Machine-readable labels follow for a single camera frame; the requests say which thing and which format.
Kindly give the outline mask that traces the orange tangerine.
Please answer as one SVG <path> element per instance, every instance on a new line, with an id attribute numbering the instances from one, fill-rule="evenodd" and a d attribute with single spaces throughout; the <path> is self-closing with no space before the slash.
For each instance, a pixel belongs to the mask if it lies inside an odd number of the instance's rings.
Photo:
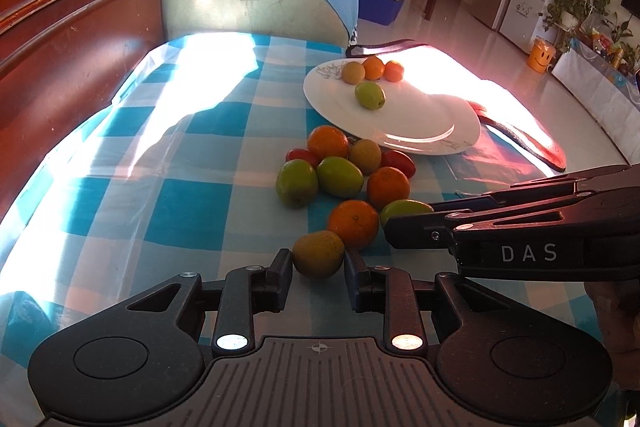
<path id="1" fill-rule="evenodd" d="M 326 228 L 336 234 L 348 249 L 369 246 L 378 235 L 378 212 L 363 200 L 345 200 L 330 213 Z"/>
<path id="2" fill-rule="evenodd" d="M 349 142 L 342 130 L 325 124 L 309 133 L 307 150 L 320 160 L 330 156 L 346 158 L 349 154 Z"/>
<path id="3" fill-rule="evenodd" d="M 382 210 L 395 200 L 407 199 L 409 195 L 409 180 L 397 168 L 378 168 L 367 179 L 367 201 L 376 210 Z"/>

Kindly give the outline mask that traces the yellow-brown jujube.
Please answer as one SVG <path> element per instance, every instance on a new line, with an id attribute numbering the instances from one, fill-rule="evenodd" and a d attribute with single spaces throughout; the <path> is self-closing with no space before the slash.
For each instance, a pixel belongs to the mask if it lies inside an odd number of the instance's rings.
<path id="1" fill-rule="evenodd" d="M 305 277 L 326 279 L 341 268 L 344 252 L 344 243 L 335 233 L 326 230 L 309 233 L 293 245 L 294 267 Z"/>

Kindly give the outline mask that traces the red cherry tomato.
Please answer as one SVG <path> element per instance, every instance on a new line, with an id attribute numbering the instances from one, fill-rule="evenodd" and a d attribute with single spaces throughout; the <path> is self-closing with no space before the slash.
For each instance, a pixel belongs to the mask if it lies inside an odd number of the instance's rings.
<path id="1" fill-rule="evenodd" d="M 416 174 L 416 164 L 399 150 L 386 150 L 382 153 L 380 167 L 392 167 L 400 170 L 408 179 Z"/>
<path id="2" fill-rule="evenodd" d="M 313 153 L 309 152 L 309 150 L 306 150 L 306 148 L 292 148 L 292 150 L 289 150 L 288 153 L 285 154 L 286 161 L 292 161 L 295 159 L 307 161 L 314 169 L 316 169 L 320 164 L 320 159 Z"/>

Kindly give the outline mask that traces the orange tangerine top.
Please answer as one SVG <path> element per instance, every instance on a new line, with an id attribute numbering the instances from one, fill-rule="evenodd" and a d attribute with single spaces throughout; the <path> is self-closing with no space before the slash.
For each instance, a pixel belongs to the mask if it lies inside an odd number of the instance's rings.
<path id="1" fill-rule="evenodd" d="M 342 130 L 325 124 L 309 133 L 307 150 L 320 160 L 330 156 L 346 158 L 349 154 L 349 142 Z"/>

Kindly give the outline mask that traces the small orange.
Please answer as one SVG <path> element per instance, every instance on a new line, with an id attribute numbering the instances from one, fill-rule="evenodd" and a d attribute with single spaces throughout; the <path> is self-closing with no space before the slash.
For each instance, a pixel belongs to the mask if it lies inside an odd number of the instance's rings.
<path id="1" fill-rule="evenodd" d="M 384 78 L 389 82 L 401 82 L 405 76 L 405 69 L 396 61 L 388 61 L 384 67 Z"/>
<path id="2" fill-rule="evenodd" d="M 384 76 L 385 63 L 377 56 L 369 56 L 361 63 L 364 78 L 371 81 L 380 80 Z"/>

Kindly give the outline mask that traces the brownish green jujube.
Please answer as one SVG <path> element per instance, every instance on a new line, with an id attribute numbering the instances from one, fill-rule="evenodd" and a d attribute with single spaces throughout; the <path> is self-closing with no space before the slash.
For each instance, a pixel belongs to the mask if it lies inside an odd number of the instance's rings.
<path id="1" fill-rule="evenodd" d="M 342 80 L 352 86 L 355 86 L 355 84 L 365 80 L 366 75 L 366 69 L 360 62 L 356 61 L 346 62 L 341 71 Z"/>

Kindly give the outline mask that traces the white floral plate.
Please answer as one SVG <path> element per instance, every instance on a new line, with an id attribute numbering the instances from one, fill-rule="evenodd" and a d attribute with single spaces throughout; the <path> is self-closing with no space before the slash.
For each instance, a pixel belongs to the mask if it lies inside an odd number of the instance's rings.
<path id="1" fill-rule="evenodd" d="M 410 77 L 398 83 L 378 80 L 385 104 L 361 106 L 355 88 L 341 78 L 347 58 L 325 62 L 306 75 L 310 106 L 335 127 L 360 139 L 413 155 L 462 153 L 480 139 L 480 120 L 471 105 L 448 94 L 426 93 Z"/>

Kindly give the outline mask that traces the blue checkered tablecloth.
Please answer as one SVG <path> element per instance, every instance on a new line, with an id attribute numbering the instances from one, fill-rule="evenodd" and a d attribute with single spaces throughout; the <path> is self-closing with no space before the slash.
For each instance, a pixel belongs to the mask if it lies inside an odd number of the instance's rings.
<path id="1" fill-rule="evenodd" d="M 218 280 L 326 224 L 334 199 L 294 210 L 274 182 L 321 116 L 303 82 L 342 49 L 208 32 L 151 51 L 107 109 L 52 150 L 1 227 L 1 421 L 43 415 L 27 364 L 47 337 L 186 271 Z M 285 309 L 256 319 L 282 346 L 226 365 L 180 426 L 453 426 L 452 404 L 370 343 L 344 277 L 295 275 Z"/>

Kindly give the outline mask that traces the yellow smiley bucket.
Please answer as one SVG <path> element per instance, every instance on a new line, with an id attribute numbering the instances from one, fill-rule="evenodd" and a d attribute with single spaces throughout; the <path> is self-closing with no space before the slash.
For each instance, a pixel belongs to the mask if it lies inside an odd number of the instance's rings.
<path id="1" fill-rule="evenodd" d="M 526 64 L 539 74 L 547 72 L 547 69 L 556 54 L 555 46 L 543 38 L 536 37 L 529 51 Z"/>

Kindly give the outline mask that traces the white small freezer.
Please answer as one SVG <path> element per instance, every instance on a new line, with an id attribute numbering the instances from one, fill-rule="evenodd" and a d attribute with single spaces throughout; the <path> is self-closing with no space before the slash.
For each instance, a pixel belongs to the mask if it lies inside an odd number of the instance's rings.
<path id="1" fill-rule="evenodd" d="M 510 0 L 499 32 L 524 53 L 529 54 L 537 38 L 552 42 L 556 29 L 544 29 L 548 5 L 553 0 Z"/>

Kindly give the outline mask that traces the green potted plant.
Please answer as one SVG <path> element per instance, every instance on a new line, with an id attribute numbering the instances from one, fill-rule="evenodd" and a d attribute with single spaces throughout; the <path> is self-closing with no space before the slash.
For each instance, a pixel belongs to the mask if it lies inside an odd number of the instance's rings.
<path id="1" fill-rule="evenodd" d="M 591 14 L 608 14 L 610 2 L 611 0 L 552 0 L 544 12 L 544 29 L 560 26 L 574 30 Z"/>

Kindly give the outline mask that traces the blue storage bin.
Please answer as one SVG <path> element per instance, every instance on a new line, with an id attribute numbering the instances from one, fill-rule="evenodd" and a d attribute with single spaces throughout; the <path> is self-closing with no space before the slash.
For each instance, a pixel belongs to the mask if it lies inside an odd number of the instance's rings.
<path id="1" fill-rule="evenodd" d="M 399 15 L 405 0 L 359 0 L 360 20 L 390 26 Z"/>

